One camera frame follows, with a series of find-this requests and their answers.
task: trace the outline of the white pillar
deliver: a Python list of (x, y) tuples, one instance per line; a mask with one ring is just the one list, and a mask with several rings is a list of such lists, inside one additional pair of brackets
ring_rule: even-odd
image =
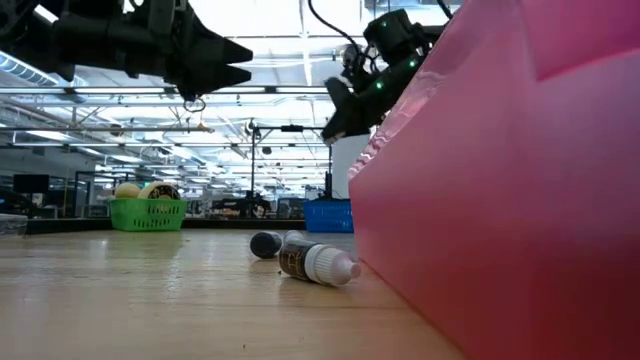
[(334, 198), (349, 198), (347, 171), (369, 143), (369, 137), (370, 135), (351, 136), (342, 138), (333, 144), (331, 173), (333, 178), (332, 196)]

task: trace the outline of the green basket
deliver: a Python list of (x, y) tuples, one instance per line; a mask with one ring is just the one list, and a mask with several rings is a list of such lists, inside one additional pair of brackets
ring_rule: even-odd
[(109, 202), (111, 224), (123, 231), (177, 231), (187, 210), (182, 200), (116, 199)]

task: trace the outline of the blue plastic bin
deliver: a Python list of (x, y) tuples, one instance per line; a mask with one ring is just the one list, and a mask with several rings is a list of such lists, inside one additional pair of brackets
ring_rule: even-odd
[(306, 201), (304, 219), (309, 232), (352, 233), (349, 201)]

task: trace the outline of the black robotic arm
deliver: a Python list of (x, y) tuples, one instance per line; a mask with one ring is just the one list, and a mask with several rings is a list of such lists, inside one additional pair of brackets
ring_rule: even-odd
[[(187, 0), (146, 0), (127, 14), (124, 1), (2, 1), (0, 49), (67, 81), (75, 65), (161, 76), (191, 101), (251, 79), (229, 64), (253, 52), (208, 30)], [(34, 15), (38, 5), (58, 19)]]

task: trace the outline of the wooden table surface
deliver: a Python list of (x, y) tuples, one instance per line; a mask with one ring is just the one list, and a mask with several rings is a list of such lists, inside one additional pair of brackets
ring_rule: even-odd
[[(252, 232), (0, 237), (0, 358), (463, 356), (366, 266), (341, 288), (278, 274)], [(314, 240), (353, 251), (350, 235)]]

